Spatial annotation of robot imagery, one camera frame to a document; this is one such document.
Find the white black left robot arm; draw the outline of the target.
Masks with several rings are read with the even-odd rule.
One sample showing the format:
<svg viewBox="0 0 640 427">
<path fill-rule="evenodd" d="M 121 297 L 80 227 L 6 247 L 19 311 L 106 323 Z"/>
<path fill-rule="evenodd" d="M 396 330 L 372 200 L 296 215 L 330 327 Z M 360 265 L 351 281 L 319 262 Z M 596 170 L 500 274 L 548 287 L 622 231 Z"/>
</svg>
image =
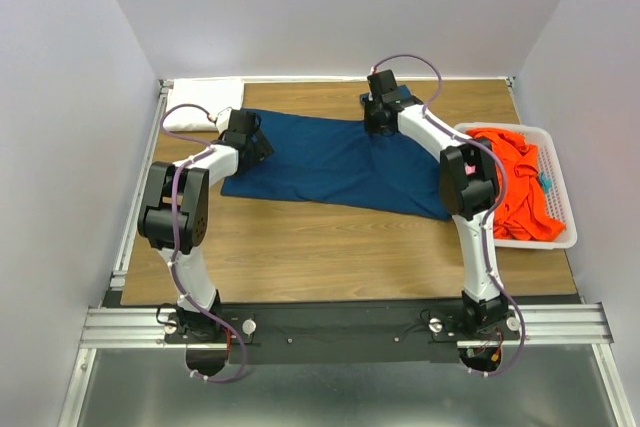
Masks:
<svg viewBox="0 0 640 427">
<path fill-rule="evenodd" d="M 137 230 L 166 263 L 177 290 L 178 307 L 192 311 L 188 331 L 197 340 L 209 342 L 222 327 L 220 315 L 213 311 L 218 290 L 201 248 L 208 228 L 210 188 L 246 173 L 274 149 L 262 132 L 261 116 L 246 110 L 231 111 L 214 140 L 171 132 L 166 127 L 161 131 L 201 149 L 182 160 L 150 165 Z"/>
</svg>

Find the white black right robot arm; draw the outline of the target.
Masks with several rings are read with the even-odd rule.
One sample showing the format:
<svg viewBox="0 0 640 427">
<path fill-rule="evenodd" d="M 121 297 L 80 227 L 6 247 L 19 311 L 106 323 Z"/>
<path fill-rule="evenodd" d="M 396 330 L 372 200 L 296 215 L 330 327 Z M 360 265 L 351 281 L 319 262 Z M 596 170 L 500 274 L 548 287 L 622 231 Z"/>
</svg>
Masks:
<svg viewBox="0 0 640 427">
<path fill-rule="evenodd" d="M 475 140 L 434 115 L 426 104 L 397 84 L 392 71 L 367 77 L 362 100 L 369 134 L 402 134 L 439 163 L 439 196 L 452 216 L 464 263 L 460 326 L 480 339 L 508 313 L 509 302 L 497 268 L 494 210 L 501 200 L 499 160 L 488 140 Z"/>
</svg>

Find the navy blue t-shirt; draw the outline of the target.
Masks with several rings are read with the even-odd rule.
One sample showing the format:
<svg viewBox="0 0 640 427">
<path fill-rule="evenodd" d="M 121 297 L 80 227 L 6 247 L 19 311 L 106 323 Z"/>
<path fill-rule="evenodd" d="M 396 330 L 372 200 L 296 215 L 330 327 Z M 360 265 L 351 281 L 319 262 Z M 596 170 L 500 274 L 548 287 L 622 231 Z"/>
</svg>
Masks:
<svg viewBox="0 0 640 427">
<path fill-rule="evenodd" d="M 414 140 L 371 136 L 360 121 L 254 112 L 274 153 L 226 178 L 222 195 L 450 218 L 438 192 L 438 161 Z"/>
</svg>

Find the orange t-shirt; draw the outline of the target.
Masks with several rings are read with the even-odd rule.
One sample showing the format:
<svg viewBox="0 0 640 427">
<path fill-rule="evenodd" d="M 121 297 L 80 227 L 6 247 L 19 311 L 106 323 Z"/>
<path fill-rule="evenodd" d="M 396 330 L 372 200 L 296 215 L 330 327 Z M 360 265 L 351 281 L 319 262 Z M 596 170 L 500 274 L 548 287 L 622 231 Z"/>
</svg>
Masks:
<svg viewBox="0 0 640 427">
<path fill-rule="evenodd" d="M 551 242 L 565 224 L 550 217 L 545 193 L 539 182 L 538 147 L 521 133 L 493 127 L 472 128 L 467 134 L 475 140 L 486 138 L 501 160 L 507 178 L 504 201 L 494 214 L 496 239 Z"/>
</svg>

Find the aluminium frame rail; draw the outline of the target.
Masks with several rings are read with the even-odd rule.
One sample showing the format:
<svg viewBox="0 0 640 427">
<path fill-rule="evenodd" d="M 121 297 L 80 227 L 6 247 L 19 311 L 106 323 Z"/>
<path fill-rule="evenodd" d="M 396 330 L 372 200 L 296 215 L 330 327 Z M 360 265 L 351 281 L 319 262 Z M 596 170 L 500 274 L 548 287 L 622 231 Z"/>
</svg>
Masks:
<svg viewBox="0 0 640 427">
<path fill-rule="evenodd" d="M 146 181 L 146 172 L 151 164 L 152 153 L 157 142 L 159 132 L 158 125 L 164 114 L 167 98 L 173 86 L 174 81 L 171 79 L 159 80 L 157 105 L 152 118 L 152 127 L 145 139 L 140 172 L 137 174 L 132 193 L 129 194 L 127 198 L 127 215 L 121 225 L 120 236 L 117 242 L 118 249 L 116 259 L 112 262 L 108 281 L 104 285 L 99 300 L 89 304 L 85 315 L 76 361 L 58 422 L 59 426 L 78 426 L 80 424 L 83 406 L 88 398 L 98 353 L 100 350 L 108 347 L 108 345 L 102 341 L 98 342 L 98 347 L 94 347 L 85 342 L 84 335 L 89 329 L 89 321 L 92 315 L 95 312 L 100 313 L 105 309 L 123 310 L 123 307 L 120 306 L 120 299 L 125 286 L 133 250 L 137 212 L 140 207 L 142 190 Z"/>
</svg>

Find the turquoise t-shirt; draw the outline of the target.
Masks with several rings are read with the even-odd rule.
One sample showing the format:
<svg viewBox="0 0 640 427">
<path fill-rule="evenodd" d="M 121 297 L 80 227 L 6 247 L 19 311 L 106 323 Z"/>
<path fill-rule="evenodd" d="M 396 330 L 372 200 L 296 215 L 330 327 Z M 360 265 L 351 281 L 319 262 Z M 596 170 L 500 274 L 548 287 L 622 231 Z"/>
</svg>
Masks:
<svg viewBox="0 0 640 427">
<path fill-rule="evenodd" d="M 538 182 L 539 185 L 542 189 L 542 191 L 547 194 L 548 192 L 551 191 L 552 187 L 553 187 L 553 182 L 552 180 L 546 175 L 545 172 L 540 172 L 539 176 L 538 176 Z"/>
</svg>

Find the folded white t-shirt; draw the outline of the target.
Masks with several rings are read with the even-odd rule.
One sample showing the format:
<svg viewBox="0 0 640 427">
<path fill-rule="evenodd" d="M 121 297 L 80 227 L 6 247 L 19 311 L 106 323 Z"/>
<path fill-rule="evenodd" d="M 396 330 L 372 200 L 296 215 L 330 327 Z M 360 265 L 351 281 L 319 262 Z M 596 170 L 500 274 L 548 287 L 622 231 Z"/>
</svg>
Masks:
<svg viewBox="0 0 640 427">
<path fill-rule="evenodd" d="M 218 131 L 207 115 L 226 107 L 240 110 L 244 100 L 244 81 L 240 78 L 176 79 L 167 97 L 166 111 L 183 104 L 171 113 L 164 126 L 172 132 Z"/>
</svg>

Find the white plastic laundry basket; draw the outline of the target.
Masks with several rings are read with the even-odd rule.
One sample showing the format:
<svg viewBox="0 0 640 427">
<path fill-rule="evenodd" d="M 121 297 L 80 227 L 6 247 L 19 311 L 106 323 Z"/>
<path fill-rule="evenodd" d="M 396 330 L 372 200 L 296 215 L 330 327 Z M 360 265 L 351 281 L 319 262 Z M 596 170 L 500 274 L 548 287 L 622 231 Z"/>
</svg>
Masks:
<svg viewBox="0 0 640 427">
<path fill-rule="evenodd" d="M 542 128 L 521 124 L 467 122 L 459 123 L 455 126 L 458 131 L 463 133 L 466 133 L 469 129 L 481 127 L 519 133 L 528 144 L 537 146 L 538 171 L 539 173 L 545 172 L 553 182 L 551 191 L 547 194 L 544 193 L 546 212 L 550 217 L 565 225 L 565 229 L 553 241 L 542 242 L 496 238 L 495 246 L 536 250 L 569 249 L 573 247 L 577 242 L 578 235 L 561 165 L 551 135 Z"/>
</svg>

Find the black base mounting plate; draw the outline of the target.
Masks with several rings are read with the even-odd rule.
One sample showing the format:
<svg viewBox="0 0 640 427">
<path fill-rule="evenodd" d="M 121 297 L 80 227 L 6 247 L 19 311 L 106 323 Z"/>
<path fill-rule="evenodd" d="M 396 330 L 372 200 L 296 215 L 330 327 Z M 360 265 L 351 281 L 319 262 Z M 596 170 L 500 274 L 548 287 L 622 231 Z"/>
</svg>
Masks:
<svg viewBox="0 0 640 427">
<path fill-rule="evenodd" d="M 226 303 L 220 322 L 163 304 L 156 321 L 169 345 L 187 348 L 201 372 L 232 365 L 458 363 L 493 371 L 506 341 L 518 341 L 514 313 L 478 325 L 459 299 Z"/>
</svg>

